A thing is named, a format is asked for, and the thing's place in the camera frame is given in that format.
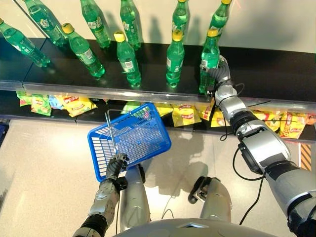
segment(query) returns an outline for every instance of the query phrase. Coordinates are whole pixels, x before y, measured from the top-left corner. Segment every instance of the snack bag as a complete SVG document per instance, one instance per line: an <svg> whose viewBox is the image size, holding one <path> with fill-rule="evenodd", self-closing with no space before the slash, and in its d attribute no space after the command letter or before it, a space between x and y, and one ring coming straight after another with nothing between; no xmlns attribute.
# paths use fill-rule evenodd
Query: snack bag
<svg viewBox="0 0 316 237"><path fill-rule="evenodd" d="M314 123L316 123L316 114L307 114L306 124L313 125Z"/></svg>
<svg viewBox="0 0 316 237"><path fill-rule="evenodd" d="M282 114L280 111L273 112L273 111L253 110L252 112L258 119L265 120L265 124L273 132L277 131L280 128L279 120L282 117Z"/></svg>
<svg viewBox="0 0 316 237"><path fill-rule="evenodd" d="M141 106L141 102L137 101L128 101L123 108L123 111L120 113L121 115L127 114L128 112L131 112L132 110L135 110L139 106Z"/></svg>
<svg viewBox="0 0 316 237"><path fill-rule="evenodd" d="M53 109L58 109L58 110L64 110L63 104L60 103L60 101L57 99L55 95L49 95L49 104Z"/></svg>
<svg viewBox="0 0 316 237"><path fill-rule="evenodd" d="M156 109L160 115L160 117L169 114L173 111L173 107L170 104L164 104L164 103L154 103L156 106Z"/></svg>
<svg viewBox="0 0 316 237"><path fill-rule="evenodd" d="M194 105L172 104L172 120L175 127L201 122Z"/></svg>
<svg viewBox="0 0 316 237"><path fill-rule="evenodd" d="M83 114L97 106L89 98L81 96L57 96L59 102L68 111L70 117Z"/></svg>
<svg viewBox="0 0 316 237"><path fill-rule="evenodd" d="M32 94L29 94L25 91L17 91L16 95L20 99L20 107L32 104Z"/></svg>
<svg viewBox="0 0 316 237"><path fill-rule="evenodd" d="M285 112L282 116L280 137L298 139L306 124L306 114Z"/></svg>
<svg viewBox="0 0 316 237"><path fill-rule="evenodd" d="M211 115L211 111L212 111L212 108L214 106L214 98L212 98L212 101L211 101L210 104L207 104L207 103L196 103L195 106L196 106L196 110L197 110L198 116L201 119L209 121L209 117Z"/></svg>
<svg viewBox="0 0 316 237"><path fill-rule="evenodd" d="M215 109L214 115L212 117L211 127L222 127L225 126L224 116L219 108Z"/></svg>
<svg viewBox="0 0 316 237"><path fill-rule="evenodd" d="M47 95L32 94L31 112L50 116L51 106Z"/></svg>

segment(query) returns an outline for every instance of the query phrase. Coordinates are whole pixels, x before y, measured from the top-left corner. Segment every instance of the blue shopping basket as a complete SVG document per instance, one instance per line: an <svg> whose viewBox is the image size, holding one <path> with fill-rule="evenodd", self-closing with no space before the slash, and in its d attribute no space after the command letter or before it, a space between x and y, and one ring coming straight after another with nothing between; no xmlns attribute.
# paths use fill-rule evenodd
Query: blue shopping basket
<svg viewBox="0 0 316 237"><path fill-rule="evenodd" d="M169 135L152 103L145 103L114 119L110 126L117 149L129 158L128 167L166 152L171 147ZM101 182L106 176L108 162L115 155L108 124L91 130L88 141L95 175Z"/></svg>

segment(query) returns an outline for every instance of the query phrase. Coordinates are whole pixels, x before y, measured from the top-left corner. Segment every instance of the white tile floor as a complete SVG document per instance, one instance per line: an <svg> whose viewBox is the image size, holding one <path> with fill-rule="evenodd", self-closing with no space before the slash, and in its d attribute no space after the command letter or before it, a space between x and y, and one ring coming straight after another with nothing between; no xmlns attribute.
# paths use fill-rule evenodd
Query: white tile floor
<svg viewBox="0 0 316 237"><path fill-rule="evenodd" d="M92 205L98 182L95 179L87 133L96 125L13 120L0 148L0 193L8 189L0 213L0 233L4 237L72 236ZM256 199L259 181L238 178L232 158L238 140L229 137L169 131L172 148L144 164L146 192L151 219L172 209L175 218L197 218L202 203L187 201L196 179L218 177L230 192L232 222L238 223ZM297 162L297 146L289 144ZM251 173L241 155L237 169ZM293 237L286 218L264 182L258 204L244 222L280 237ZM115 234L113 223L106 236Z"/></svg>

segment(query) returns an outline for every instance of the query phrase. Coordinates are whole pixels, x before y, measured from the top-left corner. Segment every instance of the black shelf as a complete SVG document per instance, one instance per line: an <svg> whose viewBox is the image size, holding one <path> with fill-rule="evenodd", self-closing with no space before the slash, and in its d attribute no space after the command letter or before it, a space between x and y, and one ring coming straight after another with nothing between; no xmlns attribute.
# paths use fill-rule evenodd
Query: black shelf
<svg viewBox="0 0 316 237"><path fill-rule="evenodd" d="M30 38L40 49L44 38ZM0 37L0 90L24 90L22 81L31 68L32 61Z"/></svg>
<svg viewBox="0 0 316 237"><path fill-rule="evenodd" d="M122 74L116 57L116 43L103 51L95 40L92 50L105 66L99 80L92 77L70 49L59 49L50 41L42 47L51 58L50 68L32 66L23 81L28 91L83 94L94 98L136 101L205 102L198 94L201 46L185 45L181 80L176 88L165 83L167 44L144 43L136 52L142 74L142 85L131 87ZM236 83L246 86L241 96L261 99L316 102L315 56L311 53L221 47L228 59Z"/></svg>

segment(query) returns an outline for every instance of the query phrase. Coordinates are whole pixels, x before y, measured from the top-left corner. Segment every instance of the green bottle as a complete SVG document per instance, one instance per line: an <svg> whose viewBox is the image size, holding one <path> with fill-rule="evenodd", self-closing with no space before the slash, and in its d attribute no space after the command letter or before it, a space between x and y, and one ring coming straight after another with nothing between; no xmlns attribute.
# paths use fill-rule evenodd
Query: green bottle
<svg viewBox="0 0 316 237"><path fill-rule="evenodd" d="M99 9L94 0L80 0L82 15L101 48L108 48L111 40L102 22Z"/></svg>
<svg viewBox="0 0 316 237"><path fill-rule="evenodd" d="M6 41L23 55L30 58L37 66L46 67L50 63L50 59L40 52L22 32L4 23L1 18L0 31L3 33Z"/></svg>
<svg viewBox="0 0 316 237"><path fill-rule="evenodd" d="M139 72L134 49L129 42L126 41L122 31L115 32L114 38L118 42L118 60L126 73L127 81L132 86L139 86L142 77Z"/></svg>
<svg viewBox="0 0 316 237"><path fill-rule="evenodd" d="M63 34L59 31L51 17L44 10L42 5L35 3L33 0L23 0L28 8L30 16L41 27L41 29L49 36L53 44L62 46L67 43Z"/></svg>
<svg viewBox="0 0 316 237"><path fill-rule="evenodd" d="M188 22L188 9L186 0L178 0L176 9L172 14L172 31L180 30L185 35Z"/></svg>
<svg viewBox="0 0 316 237"><path fill-rule="evenodd" d="M129 44L134 48L134 50L138 50L140 48L140 42L138 27L136 24L136 14L129 1L130 0L120 1L120 18L122 20Z"/></svg>
<svg viewBox="0 0 316 237"><path fill-rule="evenodd" d="M217 68L219 62L219 48L217 46L217 29L209 29L207 32L207 39L202 52L201 64L208 68ZM203 70L200 72L199 92L206 94L206 90L209 86L214 86L215 79L211 78L209 74Z"/></svg>
<svg viewBox="0 0 316 237"><path fill-rule="evenodd" d="M184 58L184 47L182 44L182 31L172 32L172 42L167 50L167 82L171 87L176 87L181 75Z"/></svg>
<svg viewBox="0 0 316 237"><path fill-rule="evenodd" d="M211 29L218 29L218 40L222 34L222 29L225 26L226 22L228 21L229 17L229 5L231 4L232 0L222 0L221 5L215 11L214 15L212 16L211 23L209 28Z"/></svg>
<svg viewBox="0 0 316 237"><path fill-rule="evenodd" d="M71 50L88 68L91 75L100 78L105 73L105 69L92 52L88 41L78 35L70 23L62 25L62 29L69 39Z"/></svg>

